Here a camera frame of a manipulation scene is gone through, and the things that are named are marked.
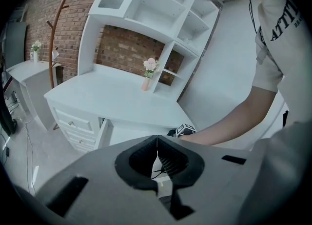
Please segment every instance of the brick wall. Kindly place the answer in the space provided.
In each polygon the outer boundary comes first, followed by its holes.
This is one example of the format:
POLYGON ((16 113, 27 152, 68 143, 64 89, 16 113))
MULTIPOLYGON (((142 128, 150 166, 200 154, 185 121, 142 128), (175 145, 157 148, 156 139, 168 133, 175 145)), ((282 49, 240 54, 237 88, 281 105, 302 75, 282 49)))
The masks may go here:
MULTIPOLYGON (((77 75, 78 51, 83 27, 88 17, 89 9, 94 0, 67 0, 68 8, 62 10, 56 27, 54 47, 58 47, 57 61, 62 66, 57 67, 57 80, 62 83, 77 75)), ((61 0, 25 0, 29 8, 25 16, 27 22, 25 57, 30 59, 31 45, 39 40, 43 47, 39 59, 48 60, 47 36, 51 28, 46 20, 53 23, 61 0)), ((164 44, 139 33, 105 26, 100 30, 100 38, 95 50, 94 62, 129 71, 143 76, 145 69, 143 61, 150 57, 158 59, 164 44)), ((176 72, 182 62, 182 56, 172 53, 166 68, 176 72)), ((174 77, 163 73, 160 81, 171 85, 174 77)))

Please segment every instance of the gray device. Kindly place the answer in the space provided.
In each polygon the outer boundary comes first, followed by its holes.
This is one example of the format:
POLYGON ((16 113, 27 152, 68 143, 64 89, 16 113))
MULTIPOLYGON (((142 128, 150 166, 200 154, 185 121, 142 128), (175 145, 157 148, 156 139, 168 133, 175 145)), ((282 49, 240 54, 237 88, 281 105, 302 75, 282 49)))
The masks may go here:
POLYGON ((246 225, 296 191, 311 158, 311 124, 296 123, 252 151, 149 136, 85 154, 25 203, 48 224, 246 225), (169 205, 151 179, 156 156, 172 181, 169 205))

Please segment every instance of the white t-shirt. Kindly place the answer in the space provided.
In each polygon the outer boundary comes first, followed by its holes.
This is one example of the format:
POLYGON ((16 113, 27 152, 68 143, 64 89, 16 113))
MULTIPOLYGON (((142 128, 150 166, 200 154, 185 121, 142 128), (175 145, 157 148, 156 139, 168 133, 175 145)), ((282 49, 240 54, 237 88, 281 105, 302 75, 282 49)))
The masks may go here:
POLYGON ((258 7, 257 65, 253 86, 280 91, 287 125, 312 119, 312 39, 292 0, 262 0, 258 7))

